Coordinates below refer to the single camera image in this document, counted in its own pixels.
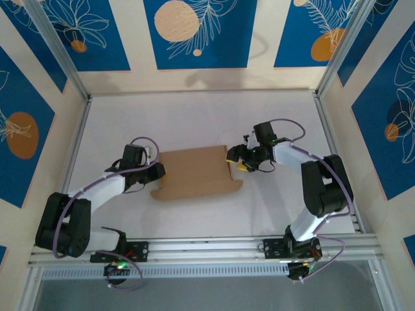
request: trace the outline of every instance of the yellow object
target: yellow object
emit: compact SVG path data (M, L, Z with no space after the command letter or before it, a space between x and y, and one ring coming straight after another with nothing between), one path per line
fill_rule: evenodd
M247 172L247 171L248 171L247 167L246 167L246 166L244 166L244 165L242 164L242 162L239 162L238 164L236 164L236 167L237 167L239 170L243 170L244 172Z
M321 35L311 47L311 57L317 62L326 62L332 57L344 29L337 28Z
M194 55L194 56L200 56L200 55L202 55L202 51L201 51L201 50L199 50L199 49L195 49L195 50L193 51L193 55Z
M74 49L75 52L78 53L85 53L86 52L86 44L79 40L73 40L71 42L71 47Z
M399 136L399 127L394 123L389 123L385 129L386 139L390 142L394 142Z

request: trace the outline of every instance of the white floor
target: white floor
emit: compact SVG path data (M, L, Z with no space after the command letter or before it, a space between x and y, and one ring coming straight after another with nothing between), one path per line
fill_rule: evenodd
M292 118L307 129L298 144L316 154L328 146L310 91L227 91L151 93L95 97L78 152L69 190L98 178L122 156L125 144L149 136L161 151L241 144L252 126L273 118ZM274 125L278 137L296 137L294 125ZM301 176L287 167L274 173L246 173L236 193L159 202L151 183L135 194L120 195L93 215L92 226L126 231L128 238L191 238L283 234L303 209ZM349 218L327 224L322 233L352 233Z

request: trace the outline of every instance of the green led light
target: green led light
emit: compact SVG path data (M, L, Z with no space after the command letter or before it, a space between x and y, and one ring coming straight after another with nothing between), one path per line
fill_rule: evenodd
M124 269L126 265L127 265L127 263L123 262L122 264L118 265L117 268L118 269Z

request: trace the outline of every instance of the metal frame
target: metal frame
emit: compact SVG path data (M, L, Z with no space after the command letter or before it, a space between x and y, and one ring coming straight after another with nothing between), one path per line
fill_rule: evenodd
M377 237L373 234L326 235L341 238L347 247L340 260L382 259L383 254ZM282 236L250 236L235 238L179 238L150 239L147 262L140 266L155 264L259 264L264 262L299 262L292 259L265 259L261 244L265 238ZM332 241L321 240L322 261L329 260L340 251L340 245ZM78 258L56 259L50 251L34 248L30 256L29 267L47 268L56 266L104 266L89 261L93 252L85 252Z
M62 68L62 71L72 82L79 96L87 102L89 100L88 92L86 91L86 88L78 75L78 71L73 64L72 59L69 57L64 44L59 39L56 31L53 29L53 26L49 21L49 18L46 16L45 11L43 11L42 6L37 0L22 0L22 3L27 14L45 41L47 47L56 58L59 66Z
M351 45L355 41L358 33L360 32L366 18L368 17L370 11L374 7L376 0L363 0L360 1L355 13L350 19L346 30L344 31L345 35L342 36L338 47L336 48L333 56L331 57L326 71L324 71L323 77L317 85L316 91L318 96L323 96L326 92L326 87L333 77L336 76L337 71L342 64L344 58L350 50Z
M330 150L334 153L337 152L336 140L320 98L324 94L327 83L335 76L338 67L349 51L351 44L360 31L374 3L375 0L367 0L360 3L347 28L347 36L342 38L339 48L329 62L323 78L318 85L318 93L314 94L314 100L327 142ZM90 96L79 78L75 65L71 61L63 43L54 31L40 4L37 0L23 0L23 4L54 57L58 60L64 73L86 102L62 186L62 190L66 192L88 119L91 106ZM361 233L367 232L367 222L362 219L358 210L356 211L355 217L359 226L358 231ZM397 294L390 285L391 283L385 265L379 261L379 259L383 258L383 254L376 236L361 233L327 236L341 238L345 241L346 250L339 257L340 260L368 260L383 307L385 310L401 310L399 301L396 299ZM241 273L247 273L247 275L260 275L260 273L271 273L272 275L286 274L284 268L286 266L285 263L291 260L265 260L263 251L258 248L264 238L270 237L152 239L148 240L150 243L148 248L148 262L140 266L143 267L146 277L168 277L169 275L174 277L178 277L179 275L182 277L211 277L240 275ZM340 250L340 246L326 240L322 241L322 247L324 251L322 260L330 259ZM72 277L85 279L85 275L91 273L91 271L102 271L103 264L90 263L90 255L90 253L86 253L77 259L66 257L61 260L56 260L51 252L34 248L30 256L27 281L21 299L16 306L16 310L32 310L40 286L39 281L43 278L55 277L64 279ZM87 275L87 277L101 278L101 275L94 273L92 273L92 276Z

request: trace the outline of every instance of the cardboard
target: cardboard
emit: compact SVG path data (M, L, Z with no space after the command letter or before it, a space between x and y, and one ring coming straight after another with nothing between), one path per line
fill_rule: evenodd
M162 152L160 162L166 175L160 189L151 192L159 201L198 198L238 191L242 180L233 180L225 161L226 146Z

